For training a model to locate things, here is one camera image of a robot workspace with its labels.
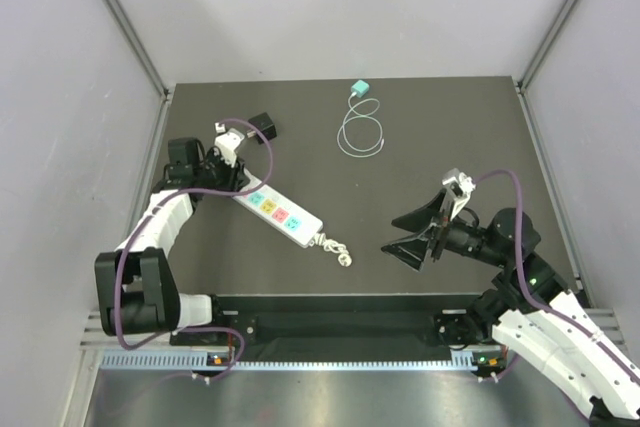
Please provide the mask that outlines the black cube adapter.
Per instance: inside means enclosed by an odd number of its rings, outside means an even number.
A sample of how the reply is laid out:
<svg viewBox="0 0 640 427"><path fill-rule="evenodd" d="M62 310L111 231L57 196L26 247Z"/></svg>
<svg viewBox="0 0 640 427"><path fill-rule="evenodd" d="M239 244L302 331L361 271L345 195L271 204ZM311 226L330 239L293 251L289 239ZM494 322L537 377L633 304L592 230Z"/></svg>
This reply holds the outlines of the black cube adapter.
<svg viewBox="0 0 640 427"><path fill-rule="evenodd" d="M264 139L272 141L277 137L277 128L267 112L260 113L248 119L250 127L246 131L246 137L254 139L258 144L263 144Z"/></svg>

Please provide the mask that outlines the white power strip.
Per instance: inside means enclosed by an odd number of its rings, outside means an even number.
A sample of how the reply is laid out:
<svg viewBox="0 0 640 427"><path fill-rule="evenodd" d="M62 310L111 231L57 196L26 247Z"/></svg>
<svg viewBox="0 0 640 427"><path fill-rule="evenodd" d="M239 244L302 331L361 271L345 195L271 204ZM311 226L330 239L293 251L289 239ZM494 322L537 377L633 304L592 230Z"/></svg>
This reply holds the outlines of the white power strip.
<svg viewBox="0 0 640 427"><path fill-rule="evenodd" d="M268 185L256 191L249 185L234 200L302 248L309 247L323 229L323 221Z"/></svg>

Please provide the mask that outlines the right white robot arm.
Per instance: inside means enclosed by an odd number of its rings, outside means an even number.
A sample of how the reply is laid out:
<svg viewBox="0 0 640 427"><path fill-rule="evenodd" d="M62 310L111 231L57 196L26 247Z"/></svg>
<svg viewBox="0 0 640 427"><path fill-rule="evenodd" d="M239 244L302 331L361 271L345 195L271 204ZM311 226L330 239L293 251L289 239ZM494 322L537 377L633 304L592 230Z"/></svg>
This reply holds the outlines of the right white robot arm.
<svg viewBox="0 0 640 427"><path fill-rule="evenodd" d="M382 252L419 271L448 251L498 268L492 288L464 315L481 343L496 342L551 382L591 426L639 423L639 369L604 334L535 248L541 237L513 208L488 226L461 219L471 188L443 187L426 205L393 220L404 238Z"/></svg>

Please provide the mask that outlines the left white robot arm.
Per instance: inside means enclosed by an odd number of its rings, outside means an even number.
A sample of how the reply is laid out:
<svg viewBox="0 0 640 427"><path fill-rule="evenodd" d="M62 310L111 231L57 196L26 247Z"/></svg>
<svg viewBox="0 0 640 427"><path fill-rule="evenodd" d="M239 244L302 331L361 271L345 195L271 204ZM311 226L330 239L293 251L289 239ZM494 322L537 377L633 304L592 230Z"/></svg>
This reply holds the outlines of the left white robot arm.
<svg viewBox="0 0 640 427"><path fill-rule="evenodd" d="M235 196L249 184L238 155L246 135L236 129L205 149L195 137L171 140L168 162L134 230L94 263L102 329L108 336L192 328L205 343L226 334L227 321L210 295L181 294L168 257L181 228L211 191Z"/></svg>

